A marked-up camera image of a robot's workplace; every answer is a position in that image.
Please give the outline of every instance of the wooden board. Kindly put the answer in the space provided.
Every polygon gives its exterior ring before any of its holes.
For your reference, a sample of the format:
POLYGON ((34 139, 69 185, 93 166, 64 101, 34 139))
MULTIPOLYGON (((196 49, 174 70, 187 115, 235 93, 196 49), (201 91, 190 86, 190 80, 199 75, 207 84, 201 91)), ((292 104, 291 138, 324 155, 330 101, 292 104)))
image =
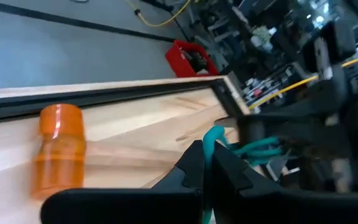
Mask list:
MULTIPOLYGON (((156 82, 140 82, 140 85, 156 82)), ((63 88, 18 88, 0 90, 0 97, 112 86, 128 85, 103 83, 63 88)), ((195 139, 203 137, 215 119, 225 115, 209 89, 83 110, 88 140, 84 186, 153 186, 195 139)), ((33 201, 29 195, 29 164, 40 146, 38 121, 38 118, 29 118, 0 123, 0 223, 39 222, 40 202, 33 201)), ((227 137, 236 141, 235 131, 228 130, 227 137)))

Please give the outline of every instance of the wood grain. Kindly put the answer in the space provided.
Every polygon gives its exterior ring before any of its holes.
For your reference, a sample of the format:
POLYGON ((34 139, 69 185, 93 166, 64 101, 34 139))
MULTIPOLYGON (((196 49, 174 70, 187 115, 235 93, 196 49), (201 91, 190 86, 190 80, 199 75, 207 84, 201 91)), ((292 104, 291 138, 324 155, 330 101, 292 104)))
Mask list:
MULTIPOLYGON (((126 83, 5 89, 0 90, 0 97, 136 85, 126 83)), ((83 110, 88 141, 84 186, 151 187, 215 119, 224 116, 208 89, 83 110)), ((39 222, 40 202, 29 195, 29 164, 41 141, 38 122, 30 118, 0 123, 0 223, 39 222)), ((236 141, 233 130, 227 133, 236 141)))

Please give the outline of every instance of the red plastic box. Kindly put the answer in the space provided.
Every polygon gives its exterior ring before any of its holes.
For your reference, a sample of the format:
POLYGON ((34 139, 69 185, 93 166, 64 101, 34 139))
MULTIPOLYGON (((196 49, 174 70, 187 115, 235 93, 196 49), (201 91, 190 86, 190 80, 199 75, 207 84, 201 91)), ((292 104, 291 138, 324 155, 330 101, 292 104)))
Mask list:
POLYGON ((208 57, 208 54, 204 48, 198 44, 188 43, 181 40, 175 40, 172 48, 165 54, 165 58, 171 65, 172 70, 175 72, 178 78, 185 77, 205 77, 218 75, 219 71, 216 69, 212 60, 208 57), (180 52, 180 49, 184 51, 194 51, 200 53, 206 60, 208 74, 197 75, 197 73, 191 67, 189 61, 180 52))

